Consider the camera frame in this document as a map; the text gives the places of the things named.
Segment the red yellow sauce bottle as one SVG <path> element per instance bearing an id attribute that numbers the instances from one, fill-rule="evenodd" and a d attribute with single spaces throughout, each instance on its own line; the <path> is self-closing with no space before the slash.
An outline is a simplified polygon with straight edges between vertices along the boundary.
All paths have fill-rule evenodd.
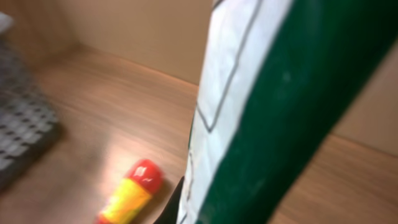
<path id="1" fill-rule="evenodd" d="M 149 203 L 163 183 L 159 166 L 149 159 L 138 160 L 123 177 L 95 224 L 128 224 Z"/>

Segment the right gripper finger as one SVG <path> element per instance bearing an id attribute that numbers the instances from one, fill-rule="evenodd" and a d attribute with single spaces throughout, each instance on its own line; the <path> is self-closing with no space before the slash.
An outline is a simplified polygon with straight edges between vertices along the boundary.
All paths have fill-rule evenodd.
<path id="1" fill-rule="evenodd" d="M 162 213 L 156 219 L 154 224 L 176 224 L 178 217 L 178 205 L 182 193 L 182 187 L 185 177 L 183 176 L 173 191 Z"/>

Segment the green snack bag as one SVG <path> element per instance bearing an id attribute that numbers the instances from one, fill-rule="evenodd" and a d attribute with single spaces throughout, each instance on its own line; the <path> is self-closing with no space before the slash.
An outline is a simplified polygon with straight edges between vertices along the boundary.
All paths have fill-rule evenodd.
<path id="1" fill-rule="evenodd" d="M 396 38 L 396 1 L 215 2 L 177 222 L 267 222 Z"/>

